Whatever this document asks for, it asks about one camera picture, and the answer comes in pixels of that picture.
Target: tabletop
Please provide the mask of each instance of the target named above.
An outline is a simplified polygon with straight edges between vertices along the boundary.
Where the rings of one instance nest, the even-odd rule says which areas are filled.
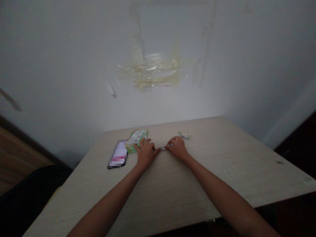
[[[156,147],[178,132],[188,152],[253,207],[316,191],[316,180],[223,117],[105,132],[24,234],[66,236],[137,162],[107,169],[118,140],[147,129]],[[108,236],[149,236],[221,215],[190,170],[169,151],[160,152],[139,179]]]

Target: wall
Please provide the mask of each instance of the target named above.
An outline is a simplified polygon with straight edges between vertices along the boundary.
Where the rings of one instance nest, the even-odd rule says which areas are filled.
[[[5,0],[0,87],[21,111],[1,97],[0,113],[72,167],[104,131],[220,115],[275,148],[316,108],[315,12],[313,0]],[[116,81],[140,34],[146,54],[178,40],[177,86]]]

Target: black object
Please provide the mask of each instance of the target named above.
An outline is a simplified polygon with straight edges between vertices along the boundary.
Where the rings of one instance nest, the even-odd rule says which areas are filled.
[[[37,169],[0,197],[1,232],[22,236],[71,173],[72,169],[60,165]]]

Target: snack package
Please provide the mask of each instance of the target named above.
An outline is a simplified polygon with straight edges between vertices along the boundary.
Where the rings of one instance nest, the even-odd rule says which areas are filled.
[[[131,133],[130,138],[125,143],[125,147],[128,153],[136,152],[134,143],[139,147],[140,141],[142,138],[147,139],[148,130],[135,130]]]

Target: right hand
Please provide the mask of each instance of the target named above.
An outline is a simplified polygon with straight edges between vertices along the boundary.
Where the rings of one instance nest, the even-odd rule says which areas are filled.
[[[179,136],[171,138],[165,148],[181,161],[185,161],[185,159],[190,156],[185,148],[184,140]]]

